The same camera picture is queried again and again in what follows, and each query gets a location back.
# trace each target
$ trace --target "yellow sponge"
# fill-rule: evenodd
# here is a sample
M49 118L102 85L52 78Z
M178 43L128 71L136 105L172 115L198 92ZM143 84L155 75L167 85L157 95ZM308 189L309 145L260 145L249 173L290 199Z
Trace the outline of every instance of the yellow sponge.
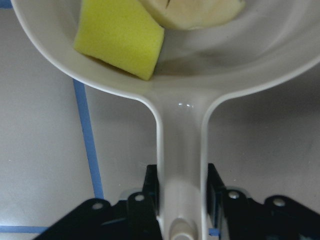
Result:
M154 72L164 29L138 0L82 0L74 49L143 80Z

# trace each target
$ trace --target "food piece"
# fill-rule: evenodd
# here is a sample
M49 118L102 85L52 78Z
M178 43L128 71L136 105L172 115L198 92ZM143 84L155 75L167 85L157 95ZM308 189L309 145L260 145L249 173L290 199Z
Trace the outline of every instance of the food piece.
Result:
M139 0L163 27L192 30L225 24L245 6L244 0Z
M163 39L164 29L138 0L82 0L73 47L149 80Z

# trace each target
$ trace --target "tabletop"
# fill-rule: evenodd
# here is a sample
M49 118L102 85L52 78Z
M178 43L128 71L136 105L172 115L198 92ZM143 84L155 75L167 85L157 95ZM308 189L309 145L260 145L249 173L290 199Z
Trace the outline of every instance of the tabletop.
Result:
M227 186L320 213L320 65L219 105L208 145ZM156 151L145 105L65 75L0 9L1 240L32 239L89 198L115 204L141 188Z

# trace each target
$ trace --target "beige object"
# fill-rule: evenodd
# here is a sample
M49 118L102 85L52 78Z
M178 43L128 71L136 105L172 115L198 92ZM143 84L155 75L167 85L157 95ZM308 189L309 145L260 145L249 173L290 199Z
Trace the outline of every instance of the beige object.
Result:
M168 29L192 30L225 24L245 6L244 0L139 0Z

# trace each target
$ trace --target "yellow block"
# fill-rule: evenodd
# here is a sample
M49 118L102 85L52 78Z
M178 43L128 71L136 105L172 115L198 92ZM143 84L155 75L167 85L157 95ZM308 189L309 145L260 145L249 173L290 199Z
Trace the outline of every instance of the yellow block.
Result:
M149 80L164 29L138 0L82 0L74 49Z

